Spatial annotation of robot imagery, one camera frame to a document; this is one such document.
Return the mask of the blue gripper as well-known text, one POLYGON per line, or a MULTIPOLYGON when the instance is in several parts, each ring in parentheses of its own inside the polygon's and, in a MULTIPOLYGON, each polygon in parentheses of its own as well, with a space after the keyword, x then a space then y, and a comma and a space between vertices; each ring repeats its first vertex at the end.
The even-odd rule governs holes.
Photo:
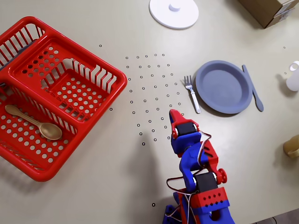
POLYGON ((174 153, 181 158, 183 153, 190 146, 201 141, 201 133, 190 119, 185 119, 183 115, 175 110, 169 111, 171 121, 171 146, 174 153))

